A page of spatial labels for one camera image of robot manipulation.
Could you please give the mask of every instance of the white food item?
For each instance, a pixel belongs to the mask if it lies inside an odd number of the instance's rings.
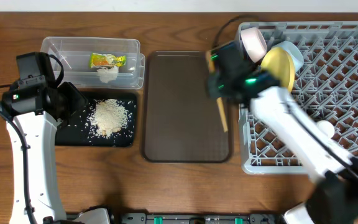
[[[91,125],[90,135],[108,138],[121,128],[127,128],[127,114],[128,110],[117,100],[98,101],[93,113],[88,117]]]
[[[100,68],[97,69],[98,77],[101,82],[108,83],[110,81],[113,81],[118,76],[118,67],[114,66],[113,68]]]
[[[318,121],[317,127],[322,131],[325,135],[327,135],[329,138],[334,137],[335,134],[335,128],[334,125],[331,124],[329,121]]]

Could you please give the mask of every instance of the plastic tray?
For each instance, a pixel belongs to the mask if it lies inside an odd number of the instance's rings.
[[[149,56],[141,146],[148,161],[220,163],[230,158],[232,133],[222,131],[216,102],[204,90],[204,55],[157,51]]]
[[[41,52],[55,55],[65,70],[64,82],[81,88],[140,89],[143,87],[145,57],[140,54],[140,43],[132,39],[96,37],[47,37],[42,42]],[[119,68],[118,76],[108,83],[100,81],[96,68],[89,67],[92,53],[126,55],[126,64]],[[60,66],[51,60],[57,77]]]
[[[358,156],[358,22],[245,22],[271,46],[289,40],[303,54],[292,95],[315,121],[335,125],[333,137]],[[300,161],[266,125],[240,109],[242,168],[248,174],[305,174]]]

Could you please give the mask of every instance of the wooden table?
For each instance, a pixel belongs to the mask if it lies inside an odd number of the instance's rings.
[[[16,55],[39,51],[48,36],[137,39],[140,51],[207,50],[213,37],[238,13],[0,13],[0,85],[17,77]],[[263,21],[358,21],[358,14],[258,13]],[[233,39],[239,22],[221,42]],[[143,90],[139,109],[143,110]],[[105,203],[115,212],[160,213],[284,212],[313,190],[305,175],[247,175],[240,167],[238,112],[233,113],[234,154],[224,164],[153,164],[142,158],[137,136],[128,148],[56,147],[60,198],[79,212]],[[12,152],[0,118],[0,223],[13,204]]]

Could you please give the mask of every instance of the white cup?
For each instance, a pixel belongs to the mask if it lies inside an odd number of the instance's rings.
[[[299,71],[299,69],[305,63],[305,61],[303,60],[302,53],[300,52],[298,47],[295,46],[295,44],[293,44],[289,41],[284,41],[277,45],[274,45],[272,48],[274,48],[274,47],[280,47],[280,48],[284,49],[288,54],[291,55],[291,58],[293,60],[293,65],[295,67],[295,72]]]
[[[253,62],[258,62],[267,52],[266,41],[262,33],[255,27],[241,31],[241,41],[246,49],[249,58]]]
[[[327,135],[329,138],[334,137],[335,135],[335,127],[331,122],[329,121],[318,121],[316,123],[318,129],[322,131],[325,135]]]

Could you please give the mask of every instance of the snack package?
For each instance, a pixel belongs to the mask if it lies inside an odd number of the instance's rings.
[[[111,54],[96,54],[92,53],[89,60],[89,67],[101,68],[101,67],[121,67],[126,62],[126,56],[117,57]]]

